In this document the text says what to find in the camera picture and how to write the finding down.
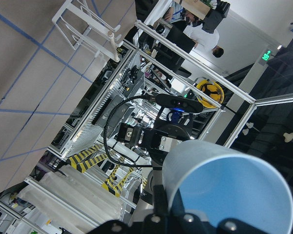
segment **white wire rack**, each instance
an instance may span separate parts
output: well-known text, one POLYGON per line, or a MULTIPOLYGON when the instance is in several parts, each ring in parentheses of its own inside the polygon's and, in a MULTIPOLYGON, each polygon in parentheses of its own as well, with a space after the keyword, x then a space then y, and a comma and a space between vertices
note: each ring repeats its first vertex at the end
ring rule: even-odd
POLYGON ((115 28, 113 28, 108 25, 105 21, 103 21, 88 8, 85 0, 83 0, 83 2, 81 2, 80 0, 74 1, 74 3, 79 6, 79 8, 72 3, 73 1, 74 0, 66 0, 61 8, 57 11, 55 16, 52 18, 52 22, 67 40, 69 45, 74 50, 76 50, 81 45, 87 50, 91 51, 94 54, 94 57, 97 57, 100 55, 100 53, 103 53, 114 61, 119 62, 116 49, 123 44, 123 41, 120 41, 118 43, 116 43, 116 41, 119 41, 122 35, 119 34, 115 37, 114 33, 116 33, 121 26, 118 24, 115 28), (65 14, 66 10, 70 11, 81 20, 86 22, 88 25, 86 30, 80 32, 76 28, 74 28, 67 20, 65 20, 63 18, 63 15, 65 14), (63 26, 62 24, 60 24, 60 22, 63 22, 66 30, 62 28, 63 26), (91 30, 96 31, 99 35, 101 35, 103 38, 110 42, 112 46, 112 52, 107 50, 88 36, 91 30))

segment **floor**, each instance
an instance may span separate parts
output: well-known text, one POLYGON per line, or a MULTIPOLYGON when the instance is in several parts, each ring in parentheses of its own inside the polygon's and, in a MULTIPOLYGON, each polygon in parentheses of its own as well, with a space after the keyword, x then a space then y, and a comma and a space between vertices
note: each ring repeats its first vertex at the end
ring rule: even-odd
MULTIPOLYGON (((63 3, 0 0, 0 192, 31 172, 105 65, 55 28, 63 3)), ((87 3, 123 37, 136 20, 134 0, 87 3)))

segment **white t-shirt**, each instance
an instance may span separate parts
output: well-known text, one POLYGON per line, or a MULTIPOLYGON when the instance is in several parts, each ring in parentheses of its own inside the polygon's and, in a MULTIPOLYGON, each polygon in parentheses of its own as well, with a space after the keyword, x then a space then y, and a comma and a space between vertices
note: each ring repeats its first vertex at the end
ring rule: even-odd
POLYGON ((213 34, 207 33, 202 29, 202 27, 202 25, 197 27, 187 26, 184 29, 184 34, 199 43, 195 50, 207 52, 212 50, 217 45, 219 34, 217 30, 215 30, 213 34))

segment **man in white shirt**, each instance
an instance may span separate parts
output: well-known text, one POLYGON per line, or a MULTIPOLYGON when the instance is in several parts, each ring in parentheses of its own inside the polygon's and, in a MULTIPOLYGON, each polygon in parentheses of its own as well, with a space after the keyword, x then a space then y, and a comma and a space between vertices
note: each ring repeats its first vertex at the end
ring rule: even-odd
MULTIPOLYGON (((187 11, 186 16, 190 18, 190 21, 194 21, 194 15, 187 11)), ((199 25, 196 27, 192 27, 188 25, 184 29, 184 34, 186 34, 189 38, 195 41, 195 50, 201 52, 212 51, 213 55, 216 58, 221 57, 224 54, 224 49, 217 45, 219 40, 218 31, 215 29, 214 33, 207 33, 202 29, 203 25, 199 25)))

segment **black hair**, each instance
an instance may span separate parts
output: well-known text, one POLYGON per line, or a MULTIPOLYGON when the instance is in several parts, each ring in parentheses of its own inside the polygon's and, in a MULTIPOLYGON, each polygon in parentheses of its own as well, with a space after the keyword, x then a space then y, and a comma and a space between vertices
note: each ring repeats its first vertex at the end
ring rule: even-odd
POLYGON ((224 49, 223 48, 217 48, 215 51, 213 51, 213 55, 216 58, 222 57, 223 54, 224 54, 224 49))

